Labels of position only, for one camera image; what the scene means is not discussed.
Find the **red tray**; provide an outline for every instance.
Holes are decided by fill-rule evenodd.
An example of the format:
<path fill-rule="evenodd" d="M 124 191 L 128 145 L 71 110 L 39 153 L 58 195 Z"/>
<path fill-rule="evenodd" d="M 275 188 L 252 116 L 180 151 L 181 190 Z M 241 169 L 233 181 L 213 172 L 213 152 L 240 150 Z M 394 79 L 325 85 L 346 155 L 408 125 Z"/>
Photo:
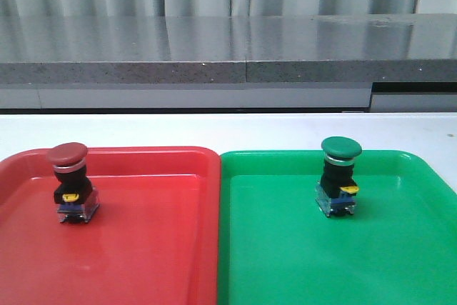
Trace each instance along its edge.
<path fill-rule="evenodd" d="M 47 151 L 0 162 L 2 304 L 216 303 L 216 153 L 89 149 L 100 208 L 88 224 L 60 224 Z"/>

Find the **green button cap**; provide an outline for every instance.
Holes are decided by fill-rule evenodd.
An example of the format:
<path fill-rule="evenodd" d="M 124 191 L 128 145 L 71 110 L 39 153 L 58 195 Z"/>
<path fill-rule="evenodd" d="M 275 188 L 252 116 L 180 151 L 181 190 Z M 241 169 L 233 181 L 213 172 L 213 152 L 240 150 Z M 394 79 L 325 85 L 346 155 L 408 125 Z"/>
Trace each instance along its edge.
<path fill-rule="evenodd" d="M 362 147 L 353 139 L 342 136 L 328 137 L 322 141 L 322 149 L 335 157 L 352 159 L 362 154 Z"/>

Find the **green tray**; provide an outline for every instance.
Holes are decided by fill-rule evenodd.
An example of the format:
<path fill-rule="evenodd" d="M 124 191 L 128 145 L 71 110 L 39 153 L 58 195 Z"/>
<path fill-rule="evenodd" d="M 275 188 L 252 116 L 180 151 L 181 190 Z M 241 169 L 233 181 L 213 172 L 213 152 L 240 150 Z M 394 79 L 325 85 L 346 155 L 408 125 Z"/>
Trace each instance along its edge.
<path fill-rule="evenodd" d="M 219 304 L 457 304 L 457 195 L 422 159 L 364 151 L 353 216 L 315 202 L 322 151 L 222 155 Z"/>

